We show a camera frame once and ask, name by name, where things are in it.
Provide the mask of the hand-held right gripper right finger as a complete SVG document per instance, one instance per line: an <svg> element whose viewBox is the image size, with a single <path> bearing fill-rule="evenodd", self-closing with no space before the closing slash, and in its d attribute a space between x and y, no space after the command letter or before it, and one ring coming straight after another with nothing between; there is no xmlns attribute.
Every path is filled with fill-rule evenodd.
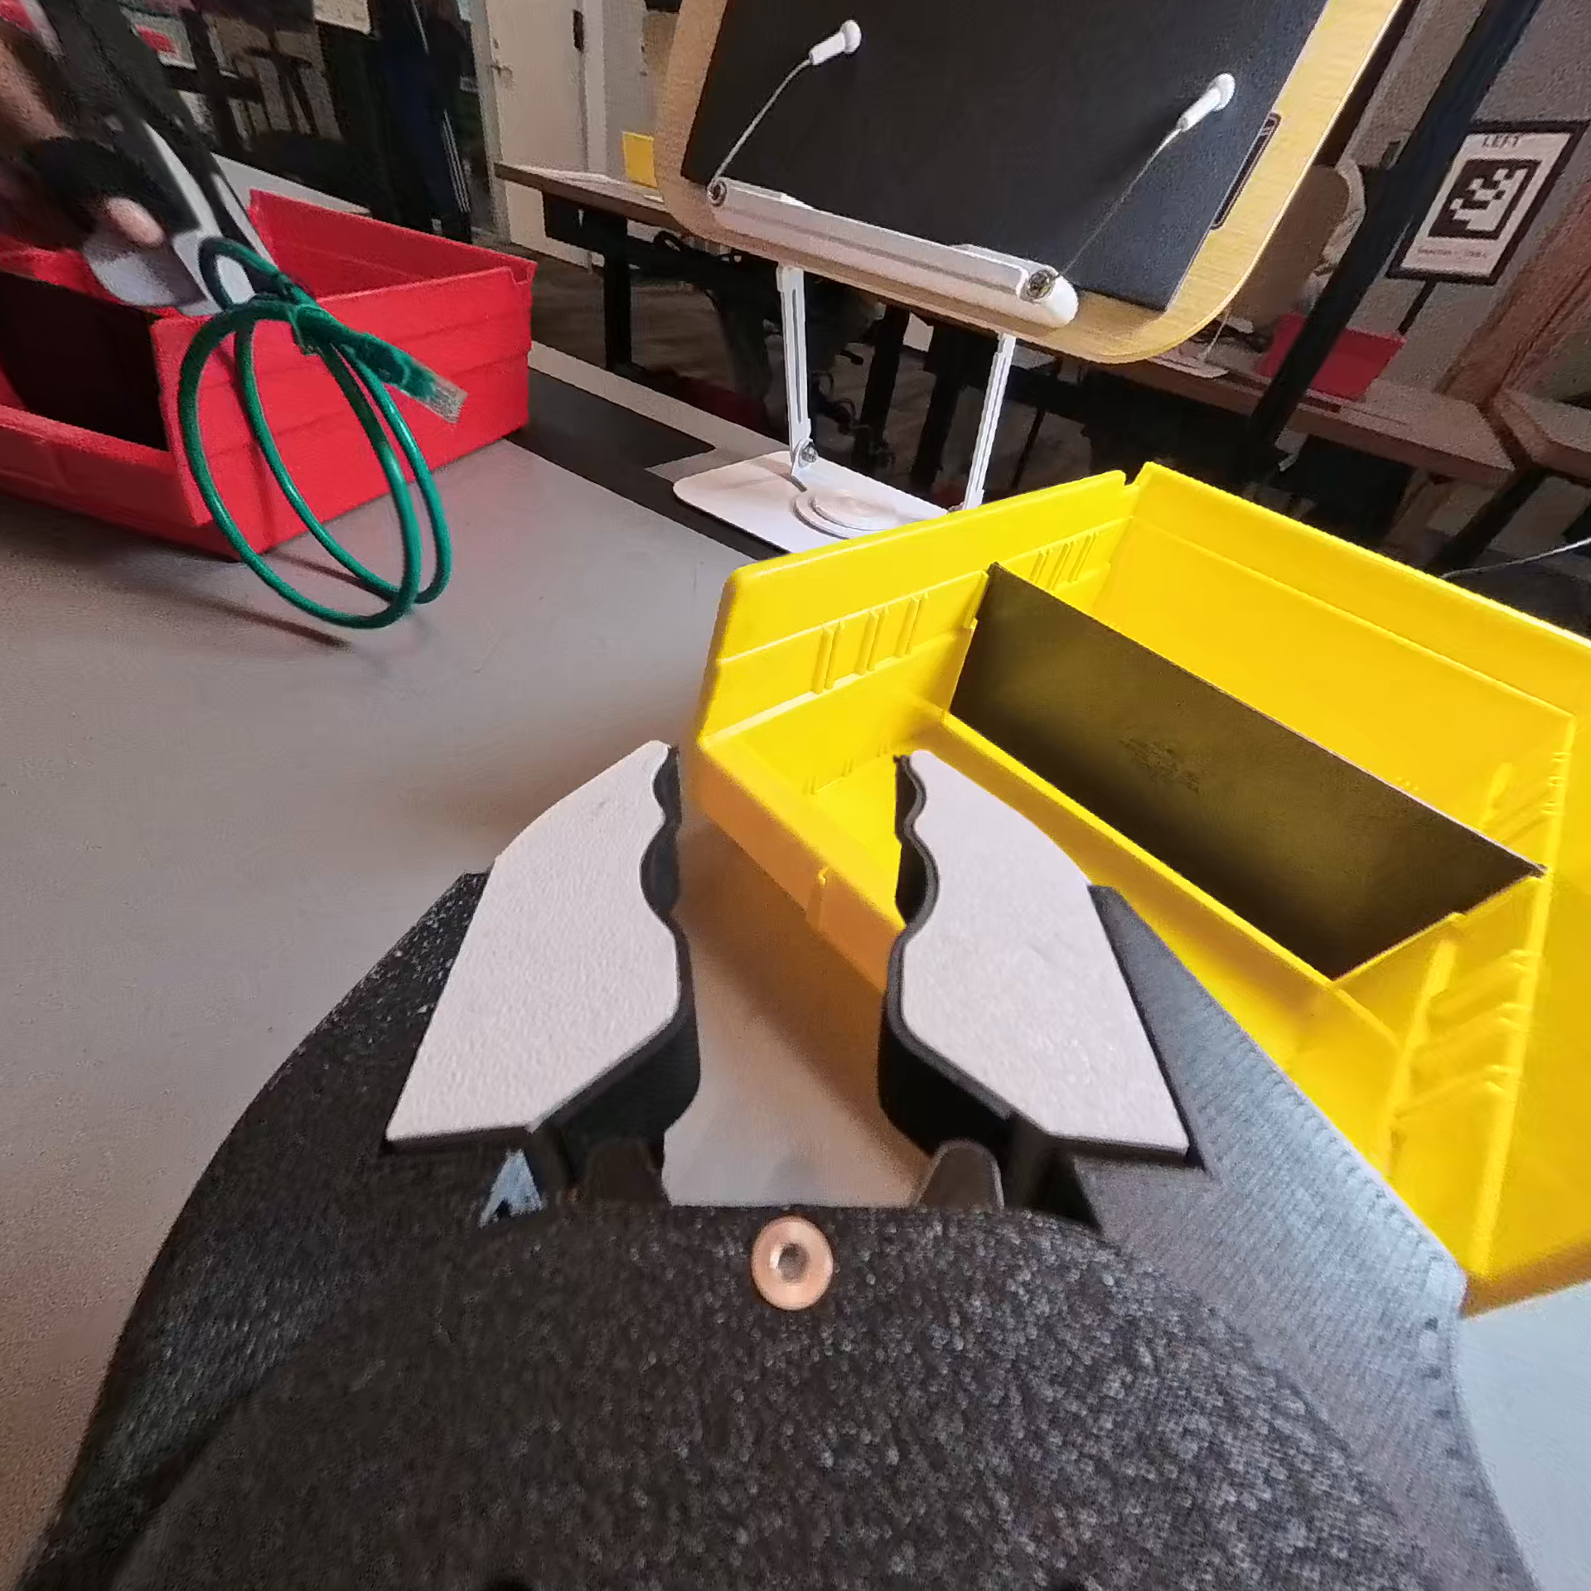
<svg viewBox="0 0 1591 1591"><path fill-rule="evenodd" d="M886 1118L929 1156L984 1150L1005 1200L1059 1200L1076 1156L1188 1165L1188 1125L1083 869L938 754L894 767Z"/></svg>

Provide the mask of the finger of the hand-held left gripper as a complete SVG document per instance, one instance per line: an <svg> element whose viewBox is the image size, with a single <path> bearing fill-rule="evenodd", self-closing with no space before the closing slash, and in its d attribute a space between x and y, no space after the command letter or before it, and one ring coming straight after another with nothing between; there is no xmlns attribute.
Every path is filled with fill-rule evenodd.
<svg viewBox="0 0 1591 1591"><path fill-rule="evenodd" d="M204 237L204 231L187 229L160 249L140 249L99 229L84 240L81 256L99 285L116 301L146 309L214 313L216 304L200 273Z"/></svg>
<svg viewBox="0 0 1591 1591"><path fill-rule="evenodd" d="M169 249L180 265L177 307L221 313L244 304L258 291L255 273L275 271L275 263L238 193L219 169L192 172L152 127L146 127L146 146L156 182L175 195Z"/></svg>

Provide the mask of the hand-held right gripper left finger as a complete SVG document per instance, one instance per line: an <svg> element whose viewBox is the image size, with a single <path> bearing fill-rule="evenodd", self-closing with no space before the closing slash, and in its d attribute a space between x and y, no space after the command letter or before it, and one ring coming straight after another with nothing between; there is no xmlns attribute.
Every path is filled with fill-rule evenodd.
<svg viewBox="0 0 1591 1591"><path fill-rule="evenodd" d="M497 857L389 1150L513 1147L547 1195L664 1193L666 1134L700 1091L679 830L679 754L646 740Z"/></svg>

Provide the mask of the red plastic bin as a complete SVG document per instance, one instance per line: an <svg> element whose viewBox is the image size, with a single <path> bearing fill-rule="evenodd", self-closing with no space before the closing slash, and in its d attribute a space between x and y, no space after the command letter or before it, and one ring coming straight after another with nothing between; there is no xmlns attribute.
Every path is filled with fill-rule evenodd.
<svg viewBox="0 0 1591 1591"><path fill-rule="evenodd" d="M525 425L536 268L489 249L258 189L269 256L345 325L466 395L455 421L394 398L429 465ZM118 304L69 249L2 243L2 492L229 556L180 442L180 370L198 319ZM289 327L254 338L271 435L321 517L385 494L360 425Z"/></svg>
<svg viewBox="0 0 1591 1591"><path fill-rule="evenodd" d="M1302 313L1286 313L1279 317L1270 342L1254 364L1254 379L1264 385L1275 379L1301 337L1304 320L1307 317ZM1373 383L1382 379L1382 373L1404 344L1404 332L1342 329L1307 390L1330 401L1359 401Z"/></svg>

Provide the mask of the person's left hand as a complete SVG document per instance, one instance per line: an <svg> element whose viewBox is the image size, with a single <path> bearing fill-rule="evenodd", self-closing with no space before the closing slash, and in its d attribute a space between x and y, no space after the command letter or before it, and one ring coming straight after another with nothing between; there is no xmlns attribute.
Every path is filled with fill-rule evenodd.
<svg viewBox="0 0 1591 1591"><path fill-rule="evenodd" d="M62 143L67 128L30 66L2 42L2 231L41 249L74 249L93 233L116 236L132 249L160 249L160 220L133 197L111 189L64 201L30 157Z"/></svg>

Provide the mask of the black bin divider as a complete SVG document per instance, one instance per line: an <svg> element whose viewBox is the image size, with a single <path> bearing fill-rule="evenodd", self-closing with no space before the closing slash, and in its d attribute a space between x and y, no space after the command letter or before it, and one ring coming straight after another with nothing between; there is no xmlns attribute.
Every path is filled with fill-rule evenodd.
<svg viewBox="0 0 1591 1591"><path fill-rule="evenodd" d="M1005 566L951 712L1334 980L1546 874Z"/></svg>

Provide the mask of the brown work table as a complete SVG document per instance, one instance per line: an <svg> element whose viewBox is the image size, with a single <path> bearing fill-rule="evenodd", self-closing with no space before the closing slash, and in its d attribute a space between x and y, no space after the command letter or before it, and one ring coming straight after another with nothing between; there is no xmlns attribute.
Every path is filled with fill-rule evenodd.
<svg viewBox="0 0 1591 1591"><path fill-rule="evenodd" d="M1096 469L1137 476L1152 460L1221 483L1265 393L1259 364L1254 348L1230 340L1210 350L1204 372L1166 353L1101 366L1037 350L1031 364L1015 364L1007 398L1089 428L1101 408L1096 383L1115 383L1123 398L1105 401L1105 440L1091 444ZM1388 377L1373 379L1357 401L1307 393L1282 424L1279 448L1288 436L1346 448L1442 483L1494 489L1515 474L1513 454L1478 406Z"/></svg>
<svg viewBox="0 0 1591 1591"><path fill-rule="evenodd" d="M660 193L601 170L497 164L507 185L539 197L547 243L585 256L601 278L603 362L621 376L634 361L634 283L638 278L682 282L682 237Z"/></svg>

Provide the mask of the white door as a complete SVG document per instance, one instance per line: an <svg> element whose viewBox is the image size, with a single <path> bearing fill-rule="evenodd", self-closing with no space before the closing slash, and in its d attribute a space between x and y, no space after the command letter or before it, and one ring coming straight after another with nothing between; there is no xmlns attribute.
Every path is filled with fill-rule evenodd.
<svg viewBox="0 0 1591 1591"><path fill-rule="evenodd" d="M601 2L485 2L476 25L498 218L515 246L573 266L589 253L552 240L542 193L500 169L607 170L606 42Z"/></svg>

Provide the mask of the wooden book stand white base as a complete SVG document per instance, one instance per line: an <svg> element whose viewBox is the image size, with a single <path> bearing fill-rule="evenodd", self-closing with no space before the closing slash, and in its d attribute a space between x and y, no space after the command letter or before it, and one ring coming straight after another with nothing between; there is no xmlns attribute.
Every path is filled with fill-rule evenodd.
<svg viewBox="0 0 1591 1591"><path fill-rule="evenodd" d="M933 502L823 460L806 285L993 337L962 507L1016 348L1133 364L1216 320L1399 4L682 4L653 143L683 229L775 266L784 444L675 483L777 553Z"/></svg>

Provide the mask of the black white marker sign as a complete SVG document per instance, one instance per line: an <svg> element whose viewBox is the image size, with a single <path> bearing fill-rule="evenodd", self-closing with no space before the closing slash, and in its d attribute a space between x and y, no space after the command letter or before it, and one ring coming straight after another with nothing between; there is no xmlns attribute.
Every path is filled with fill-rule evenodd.
<svg viewBox="0 0 1591 1591"><path fill-rule="evenodd" d="M1384 275L1496 285L1585 135L1587 120L1476 122Z"/></svg>

